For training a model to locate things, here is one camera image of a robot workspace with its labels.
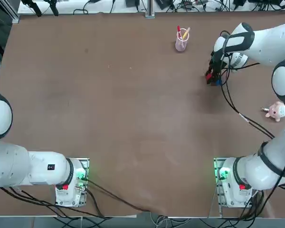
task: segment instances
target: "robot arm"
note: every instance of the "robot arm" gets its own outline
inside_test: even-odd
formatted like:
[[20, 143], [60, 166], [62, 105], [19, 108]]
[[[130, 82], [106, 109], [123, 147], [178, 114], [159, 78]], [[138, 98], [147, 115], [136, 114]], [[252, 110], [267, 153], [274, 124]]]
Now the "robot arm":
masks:
[[[11, 128], [13, 113], [0, 94], [0, 139]], [[0, 187], [55, 185], [56, 203], [79, 207], [86, 204], [88, 159], [65, 158], [56, 152], [33, 152], [0, 141]]]
[[[226, 55], [232, 54], [231, 60]], [[223, 33], [216, 41], [206, 78], [208, 83], [219, 80], [221, 66], [242, 67], [251, 58], [260, 64], [275, 67], [272, 73], [272, 88], [285, 103], [285, 24], [253, 31], [246, 24], [239, 24], [229, 35]]]
[[[231, 34], [222, 34], [215, 43], [208, 73], [217, 80], [222, 66], [240, 68], [248, 58], [274, 67], [272, 89], [285, 103], [285, 24], [253, 31], [248, 24], [241, 23]], [[273, 140], [261, 144], [253, 155], [227, 158], [219, 173], [226, 205], [245, 207], [252, 189], [273, 188], [281, 175], [279, 185], [285, 184], [284, 167], [285, 129]]]

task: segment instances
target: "pink stuffed toy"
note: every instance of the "pink stuffed toy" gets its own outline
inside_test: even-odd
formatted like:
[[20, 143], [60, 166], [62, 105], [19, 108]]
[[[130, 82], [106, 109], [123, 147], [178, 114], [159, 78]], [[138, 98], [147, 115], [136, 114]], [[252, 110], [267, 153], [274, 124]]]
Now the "pink stuffed toy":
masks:
[[268, 113], [266, 113], [266, 117], [275, 118], [275, 121], [279, 122], [282, 117], [285, 116], [285, 104], [283, 102], [277, 101], [269, 109], [264, 109]]

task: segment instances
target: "white cylinder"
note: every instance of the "white cylinder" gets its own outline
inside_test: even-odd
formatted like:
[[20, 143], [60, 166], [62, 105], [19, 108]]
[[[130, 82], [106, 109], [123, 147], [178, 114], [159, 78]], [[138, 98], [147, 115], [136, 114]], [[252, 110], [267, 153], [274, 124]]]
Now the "white cylinder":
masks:
[[280, 134], [270, 141], [264, 147], [264, 153], [267, 158], [278, 169], [283, 170], [285, 167], [285, 128]]
[[56, 152], [29, 151], [30, 171], [21, 185], [51, 185], [64, 183], [70, 174], [70, 165], [64, 155]]
[[19, 185], [29, 172], [29, 153], [21, 146], [0, 142], [0, 187]]

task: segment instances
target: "wire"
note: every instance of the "wire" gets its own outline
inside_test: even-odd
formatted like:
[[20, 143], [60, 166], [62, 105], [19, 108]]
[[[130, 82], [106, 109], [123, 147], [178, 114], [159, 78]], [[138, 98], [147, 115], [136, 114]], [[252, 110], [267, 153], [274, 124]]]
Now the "wire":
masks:
[[112, 13], [114, 3], [115, 3], [115, 0], [112, 0], [112, 7], [111, 7], [111, 10], [110, 10], [110, 13]]
[[201, 5], [202, 5], [202, 7], [203, 7], [203, 9], [204, 9], [204, 12], [206, 12], [206, 6], [204, 6], [204, 4], [203, 4], [203, 2], [201, 1], [201, 0], [199, 0], [200, 1], [200, 3], [201, 3]]
[[239, 67], [239, 68], [231, 68], [231, 70], [241, 70], [241, 69], [245, 69], [245, 68], [248, 68], [248, 67], [252, 67], [252, 66], [255, 66], [255, 65], [259, 65], [260, 63], [253, 63], [253, 64], [250, 64], [250, 65], [247, 65], [247, 66], [243, 66], [243, 67]]
[[[37, 201], [37, 202], [43, 204], [43, 206], [47, 207], [47, 208], [50, 209], [52, 212], [54, 212], [56, 215], [58, 215], [59, 217], [62, 217], [62, 218], [63, 218], [63, 216], [59, 215], [56, 211], [54, 211], [52, 208], [50, 208], [50, 206], [48, 206], [48, 204], [50, 204], [49, 202], [44, 201], [44, 200], [38, 200], [38, 199], [36, 199], [35, 197], [33, 197], [32, 195], [28, 194], [27, 192], [25, 192], [25, 191], [23, 191], [23, 190], [20, 190], [20, 191], [22, 191], [24, 194], [28, 195], [28, 197], [23, 196], [23, 195], [21, 195], [20, 193], [16, 192], [12, 187], [10, 187], [9, 189], [11, 189], [11, 191], [12, 191], [15, 195], [17, 195], [17, 196], [19, 196], [19, 197], [22, 197], [22, 198], [25, 198], [25, 199], [28, 199], [28, 200], [29, 200], [29, 199], [30, 199], [30, 200], [34, 200], [34, 201]], [[69, 216], [67, 216], [60, 208], [57, 208], [57, 209], [64, 215], [64, 218], [71, 219], [71, 218], [70, 218]]]
[[48, 6], [48, 8], [46, 9], [46, 11], [44, 11], [41, 15], [45, 14], [47, 12], [47, 10], [49, 9], [50, 6]]
[[198, 8], [196, 8], [196, 7], [195, 7], [195, 6], [193, 6], [193, 5], [192, 5], [192, 8], [194, 8], [194, 9], [196, 9], [198, 12], [200, 12], [200, 11], [199, 11], [199, 9], [198, 9]]
[[258, 7], [258, 4], [253, 8], [253, 10], [252, 11], [255, 11], [255, 9]]
[[[230, 95], [230, 91], [229, 91], [229, 87], [228, 87], [228, 79], [229, 79], [229, 75], [230, 75], [230, 69], [231, 69], [231, 66], [230, 66], [230, 62], [231, 62], [231, 59], [230, 59], [230, 55], [228, 55], [228, 59], [229, 59], [229, 64], [228, 64], [228, 68], [227, 68], [227, 77], [226, 77], [226, 80], [224, 83], [222, 83], [222, 72], [220, 70], [220, 75], [219, 75], [219, 78], [220, 78], [220, 81], [221, 81], [221, 90], [222, 90], [222, 93], [223, 93], [223, 96], [226, 100], [226, 102], [228, 103], [228, 105], [236, 112], [238, 113], [241, 117], [244, 118], [244, 120], [246, 122], [248, 122], [249, 125], [253, 126], [254, 128], [256, 128], [257, 130], [259, 130], [260, 132], [262, 132], [263, 134], [265, 134], [266, 136], [268, 136], [270, 139], [273, 139], [275, 136], [270, 132], [268, 131], [265, 127], [263, 127], [261, 124], [259, 124], [258, 122], [250, 119], [249, 117], [243, 115], [235, 106], [234, 106], [234, 103], [232, 101], [232, 98], [231, 98], [231, 95]], [[224, 89], [223, 89], [223, 85], [226, 84], [226, 89], [227, 89], [227, 94], [229, 96], [229, 100], [227, 99], [226, 95], [225, 95], [225, 92], [224, 92]]]
[[93, 224], [94, 224], [94, 226], [96, 226], [96, 227], [102, 228], [102, 227], [99, 225], [99, 223], [94, 222], [93, 220], [91, 220], [91, 219], [89, 219], [89, 218], [85, 218], [85, 217], [83, 217], [83, 219], [88, 220], [89, 222], [93, 223]]
[[101, 222], [97, 223], [96, 225], [93, 225], [93, 226], [90, 226], [90, 227], [86, 227], [86, 228], [99, 227], [99, 225], [100, 225], [100, 224], [102, 224], [103, 222], [105, 222], [105, 221], [107, 221], [107, 220], [110, 220], [110, 219], [112, 219], [112, 218], [107, 218], [106, 220], [103, 220], [103, 221], [101, 221]]
[[[15, 199], [18, 199], [18, 200], [21, 200], [21, 201], [24, 201], [24, 202], [27, 202], [27, 203], [35, 204], [35, 205], [38, 205], [38, 206], [44, 206], [42, 203], [36, 202], [35, 200], [23, 199], [22, 197], [16, 196], [15, 194], [9, 192], [5, 188], [0, 188], [0, 189], [2, 191], [4, 191], [5, 193], [9, 194], [11, 197], [13, 197]], [[83, 214], [87, 214], [87, 215], [90, 215], [90, 216], [95, 216], [95, 217], [101, 218], [98, 215], [95, 215], [95, 214], [92, 214], [92, 213], [89, 213], [89, 212], [85, 212], [85, 211], [81, 211], [81, 210], [77, 210], [77, 209], [70, 208], [70, 207], [65, 207], [65, 206], [61, 206], [61, 205], [54, 205], [54, 204], [51, 204], [51, 203], [48, 203], [48, 202], [47, 202], [47, 205], [51, 206], [51, 207], [55, 207], [55, 208], [65, 208], [65, 209], [68, 209], [68, 210], [72, 210], [72, 211], [76, 211], [76, 212], [79, 212], [79, 213], [83, 213]]]
[[165, 223], [165, 226], [168, 226], [168, 221], [171, 223], [171, 228], [176, 228], [176, 227], [180, 227], [186, 223], [188, 223], [191, 219], [185, 219], [183, 221], [178, 221], [178, 220], [174, 220], [172, 218], [169, 218], [167, 216], [163, 216], [163, 215], [159, 215], [156, 219], [156, 221], [153, 220], [152, 218], [152, 213], [150, 212], [150, 219], [151, 222], [155, 225], [155, 228], [158, 228], [163, 222]]
[[84, 4], [84, 7], [83, 7], [82, 9], [75, 9], [75, 10], [73, 10], [73, 15], [75, 14], [76, 11], [82, 11], [83, 14], [87, 14], [87, 15], [88, 15], [88, 14], [89, 14], [89, 11], [87, 11], [87, 10], [85, 9], [85, 7], [86, 7], [86, 5], [89, 4], [89, 3], [91, 3], [90, 0], [87, 1], [87, 2]]
[[99, 215], [100, 217], [102, 217], [102, 218], [105, 218], [104, 215], [100, 212], [100, 209], [99, 209], [99, 207], [98, 207], [98, 205], [97, 205], [96, 199], [95, 199], [94, 195], [92, 194], [92, 192], [91, 192], [89, 189], [86, 189], [86, 191], [87, 191], [87, 193], [89, 193], [89, 195], [92, 197], [92, 200], [93, 200], [93, 203], [94, 203], [94, 206], [95, 206], [95, 208], [96, 208], [96, 211], [97, 211], [98, 215]]
[[147, 8], [146, 8], [146, 6], [144, 5], [143, 0], [142, 0], [142, 5], [143, 5], [143, 7], [144, 7], [144, 10], [147, 11]]
[[[205, 222], [204, 220], [200, 219], [200, 221], [202, 221], [205, 225], [207, 225], [208, 227], [211, 227], [211, 228], [216, 228], [216, 227], [213, 227], [211, 225], [209, 225], [207, 222]], [[220, 228], [221, 226], [223, 226], [226, 222], [228, 222], [228, 220], [222, 222], [217, 228]]]
[[230, 11], [230, 8], [228, 9], [228, 7], [227, 7], [223, 2], [218, 1], [218, 0], [212, 0], [212, 1], [218, 2], [219, 4], [221, 4], [222, 6], [224, 6], [227, 11]]
[[88, 182], [90, 182], [91, 184], [95, 185], [96, 187], [100, 188], [102, 191], [104, 191], [105, 193], [107, 193], [110, 197], [114, 198], [115, 200], [119, 200], [119, 201], [123, 202], [124, 204], [130, 206], [131, 208], [134, 208], [134, 209], [140, 210], [140, 211], [144, 211], [144, 212], [150, 212], [149, 210], [142, 209], [142, 208], [140, 208], [140, 207], [137, 207], [137, 206], [135, 206], [135, 205], [133, 205], [133, 204], [131, 204], [131, 203], [125, 201], [124, 199], [122, 199], [122, 198], [120, 198], [120, 197], [114, 195], [114, 194], [111, 193], [110, 191], [106, 190], [105, 188], [101, 187], [100, 185], [96, 184], [95, 182], [93, 182], [93, 181], [91, 181], [91, 180], [89, 180], [89, 179], [87, 179], [87, 178], [81, 178], [81, 179], [82, 179], [83, 181], [88, 181]]
[[62, 228], [64, 228], [64, 227], [76, 228], [76, 227], [71, 226], [70, 223], [71, 223], [73, 220], [77, 220], [77, 219], [72, 219], [72, 220], [68, 221], [67, 223], [64, 222], [64, 221], [61, 221], [61, 220], [59, 220], [59, 219], [57, 219], [57, 218], [55, 218], [55, 217], [53, 217], [53, 219], [55, 219], [55, 220], [57, 220], [57, 221], [63, 223], [64, 226], [63, 226]]

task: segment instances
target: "table surface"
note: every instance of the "table surface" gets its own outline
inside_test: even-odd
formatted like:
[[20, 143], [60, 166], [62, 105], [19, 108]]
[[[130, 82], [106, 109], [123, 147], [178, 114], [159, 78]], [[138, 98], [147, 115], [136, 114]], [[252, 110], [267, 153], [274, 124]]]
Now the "table surface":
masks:
[[[220, 31], [240, 22], [266, 29], [285, 23], [285, 13], [22, 17], [12, 27], [0, 70], [0, 92], [14, 112], [4, 141], [89, 157], [90, 178], [136, 206], [167, 216], [208, 216], [213, 158], [249, 155], [268, 140], [203, 77]], [[184, 53], [174, 47], [177, 25], [191, 27]], [[275, 123], [260, 111], [277, 101], [272, 69], [241, 70], [229, 87], [240, 111], [277, 134], [285, 118]], [[52, 186], [24, 189], [54, 201]], [[106, 215], [138, 212], [92, 190]], [[82, 209], [95, 213], [87, 203]], [[52, 212], [0, 191], [0, 215]], [[210, 216], [219, 216], [217, 199]], [[285, 218], [285, 191], [276, 190], [263, 217]]]

